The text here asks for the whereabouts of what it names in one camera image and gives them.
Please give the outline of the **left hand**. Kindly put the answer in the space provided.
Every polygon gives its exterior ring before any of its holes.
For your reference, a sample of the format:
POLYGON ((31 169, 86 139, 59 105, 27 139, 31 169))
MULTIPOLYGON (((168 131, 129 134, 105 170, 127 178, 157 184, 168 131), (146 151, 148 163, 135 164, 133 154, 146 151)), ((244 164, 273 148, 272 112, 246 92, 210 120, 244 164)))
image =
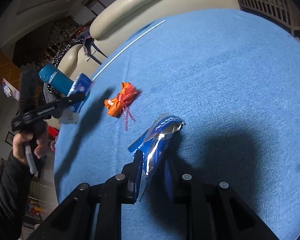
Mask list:
MULTIPOLYGON (((13 138, 13 156, 22 164, 27 165, 26 159, 26 146, 30 146, 30 141, 33 139, 33 134, 30 132, 19 132, 13 138)), ((34 149, 34 155, 40 159, 50 153, 51 141, 47 128, 45 128, 36 139, 36 148, 34 149)))

